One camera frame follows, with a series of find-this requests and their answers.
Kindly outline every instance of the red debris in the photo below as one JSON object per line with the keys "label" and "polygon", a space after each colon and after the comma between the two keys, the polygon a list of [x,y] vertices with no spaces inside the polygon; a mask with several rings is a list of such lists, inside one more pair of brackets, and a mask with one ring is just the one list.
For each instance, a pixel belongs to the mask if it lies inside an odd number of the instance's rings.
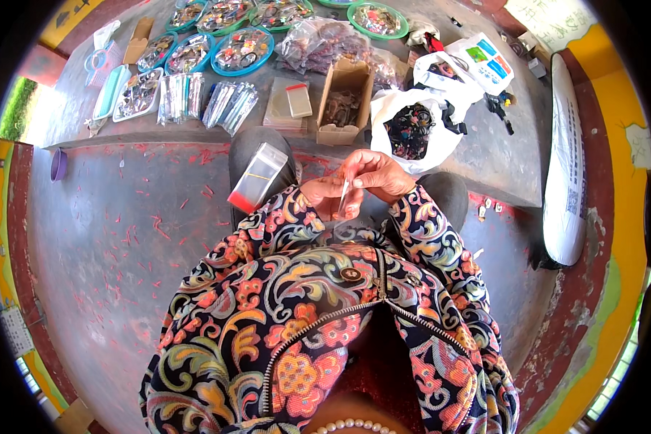
{"label": "red debris", "polygon": [[157,232],[161,233],[164,236],[164,238],[171,239],[171,237],[169,237],[164,230],[159,229],[159,223],[162,223],[162,218],[159,215],[153,215],[151,217],[155,220],[152,227],[156,229]]}

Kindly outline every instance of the brown cardboard box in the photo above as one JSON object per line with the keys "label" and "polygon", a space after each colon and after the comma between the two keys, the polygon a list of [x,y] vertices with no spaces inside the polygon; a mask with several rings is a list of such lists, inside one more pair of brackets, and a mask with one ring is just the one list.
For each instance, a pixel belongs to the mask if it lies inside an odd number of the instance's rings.
{"label": "brown cardboard box", "polygon": [[[369,66],[364,62],[350,62],[349,59],[341,59],[335,65],[330,66],[328,76],[323,85],[323,96],[321,107],[316,123],[316,143],[319,144],[352,144],[355,137],[366,126],[369,121],[369,104],[371,103],[371,90],[373,89],[373,74],[369,72]],[[330,92],[343,90],[352,91],[354,94],[361,94],[359,102],[359,116],[355,126],[348,125],[344,128],[337,126],[321,126],[323,111],[326,109],[326,101]]]}
{"label": "brown cardboard box", "polygon": [[137,63],[149,42],[150,31],[154,24],[154,18],[142,17],[135,26],[132,32],[128,47],[125,49],[125,56],[123,56],[123,64],[132,65]]}

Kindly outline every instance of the paisley pattern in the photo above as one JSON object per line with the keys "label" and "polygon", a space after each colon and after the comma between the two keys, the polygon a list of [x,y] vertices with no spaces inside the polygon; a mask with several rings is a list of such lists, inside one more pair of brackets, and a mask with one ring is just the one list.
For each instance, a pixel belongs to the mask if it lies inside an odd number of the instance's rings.
{"label": "paisley pattern", "polygon": [[[404,252],[372,229],[333,238],[296,186],[247,216],[171,300],[140,389],[150,431],[299,433],[386,303],[427,431],[515,432],[519,398],[480,268],[422,186],[390,214]],[[359,280],[341,277],[350,267]]]}

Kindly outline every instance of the window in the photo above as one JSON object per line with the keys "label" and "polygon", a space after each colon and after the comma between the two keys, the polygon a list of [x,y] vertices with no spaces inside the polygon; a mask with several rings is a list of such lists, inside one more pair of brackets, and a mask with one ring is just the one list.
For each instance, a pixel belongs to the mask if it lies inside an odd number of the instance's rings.
{"label": "window", "polygon": [[26,365],[24,362],[24,359],[21,357],[17,359],[17,368],[22,374],[22,377],[24,377],[24,382],[26,383],[26,386],[29,387],[29,390],[36,395],[39,392],[41,392],[41,387],[36,383],[36,380],[34,379],[34,376],[31,374],[29,371],[29,367]]}

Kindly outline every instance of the white plastic bag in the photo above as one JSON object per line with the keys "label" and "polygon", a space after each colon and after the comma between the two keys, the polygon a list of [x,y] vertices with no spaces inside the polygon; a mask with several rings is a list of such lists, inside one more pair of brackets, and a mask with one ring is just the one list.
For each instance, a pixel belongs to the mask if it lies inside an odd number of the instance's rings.
{"label": "white plastic bag", "polygon": [[586,170],[576,93],[559,54],[552,57],[552,149],[545,183],[543,237],[552,260],[574,265],[586,234]]}
{"label": "white plastic bag", "polygon": [[[421,160],[405,160],[393,155],[385,122],[391,120],[403,107],[420,103],[429,109],[436,124],[430,129],[427,153]],[[463,134],[456,134],[443,126],[442,114],[446,102],[439,95],[422,89],[379,90],[371,100],[371,150],[391,156],[409,174],[418,174],[440,165],[451,155]]]}
{"label": "white plastic bag", "polygon": [[486,34],[459,39],[444,50],[468,64],[468,74],[490,95],[498,96],[511,82],[514,70]]}
{"label": "white plastic bag", "polygon": [[[460,80],[428,71],[429,66],[432,64],[442,62],[451,66]],[[453,59],[443,51],[437,51],[418,58],[412,70],[412,77],[415,84],[421,82],[425,86],[432,88],[432,93],[441,96],[453,105],[455,111],[451,115],[451,121],[454,124],[463,122],[470,106],[476,101],[481,100],[485,95],[485,91],[477,82],[466,74],[461,67],[456,65]]]}

